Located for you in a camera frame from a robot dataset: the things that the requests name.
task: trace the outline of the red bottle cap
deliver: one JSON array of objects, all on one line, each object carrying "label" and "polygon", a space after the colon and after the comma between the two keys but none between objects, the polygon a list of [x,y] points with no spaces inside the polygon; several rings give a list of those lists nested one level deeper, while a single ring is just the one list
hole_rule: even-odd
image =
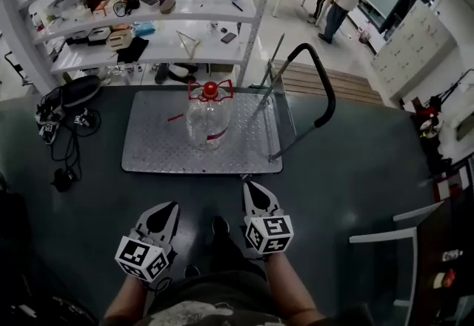
[{"label": "red bottle cap", "polygon": [[214,99],[217,97],[217,84],[211,81],[206,82],[202,90],[202,96],[205,97],[205,99]]}]

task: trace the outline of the phone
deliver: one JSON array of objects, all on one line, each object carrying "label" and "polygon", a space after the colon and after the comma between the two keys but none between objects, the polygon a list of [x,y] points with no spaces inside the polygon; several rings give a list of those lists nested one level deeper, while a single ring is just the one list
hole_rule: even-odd
[{"label": "phone", "polygon": [[224,42],[225,44],[229,44],[237,35],[235,33],[228,33],[226,36],[224,36],[221,41]]}]

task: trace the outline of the clear plastic bottle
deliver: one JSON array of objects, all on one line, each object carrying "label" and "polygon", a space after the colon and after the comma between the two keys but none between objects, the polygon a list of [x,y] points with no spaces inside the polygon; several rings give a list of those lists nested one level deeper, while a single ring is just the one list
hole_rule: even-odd
[{"label": "clear plastic bottle", "polygon": [[229,126],[232,97],[232,87],[229,94],[211,81],[191,92],[186,125],[192,145],[214,150],[222,144]]}]

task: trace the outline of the diamond plate tray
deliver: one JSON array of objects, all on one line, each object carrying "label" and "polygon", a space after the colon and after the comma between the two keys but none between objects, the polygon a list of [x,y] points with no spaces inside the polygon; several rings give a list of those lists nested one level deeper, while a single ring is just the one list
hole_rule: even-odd
[{"label": "diamond plate tray", "polygon": [[189,142],[185,91],[141,91],[135,94],[121,166],[131,172],[184,174],[277,173],[281,158],[272,99],[255,112],[263,95],[234,93],[225,140],[215,150],[199,150]]}]

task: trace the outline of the white cabinet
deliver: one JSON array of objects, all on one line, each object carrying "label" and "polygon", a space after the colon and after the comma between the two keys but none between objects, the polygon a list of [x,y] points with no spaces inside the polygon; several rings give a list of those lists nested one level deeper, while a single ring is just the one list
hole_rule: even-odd
[{"label": "white cabinet", "polygon": [[426,77],[454,46],[447,28],[418,0],[372,65],[389,96],[397,99]]}]

